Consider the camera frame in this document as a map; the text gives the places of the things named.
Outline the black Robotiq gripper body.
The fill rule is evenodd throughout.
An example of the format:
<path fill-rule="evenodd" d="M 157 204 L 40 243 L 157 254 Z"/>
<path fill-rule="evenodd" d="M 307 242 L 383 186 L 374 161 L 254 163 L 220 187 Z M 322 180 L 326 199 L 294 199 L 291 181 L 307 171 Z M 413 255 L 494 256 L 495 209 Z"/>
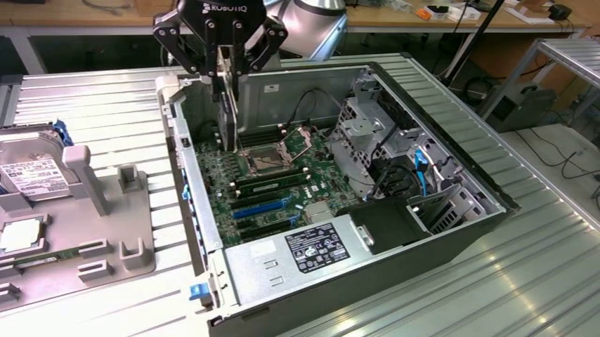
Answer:
<path fill-rule="evenodd" d="M 263 1 L 179 1 L 177 15 L 206 44 L 244 44 L 266 19 Z"/>

